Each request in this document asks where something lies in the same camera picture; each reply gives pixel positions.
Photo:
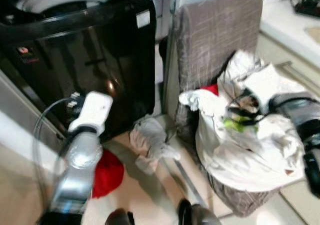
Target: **black washing machine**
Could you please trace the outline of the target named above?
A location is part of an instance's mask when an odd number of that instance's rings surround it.
[[[40,111],[73,92],[109,94],[114,103],[102,139],[153,112],[151,0],[72,0],[38,13],[17,9],[16,1],[2,0],[0,8],[0,69]],[[64,132],[73,116],[61,106],[49,119]]]

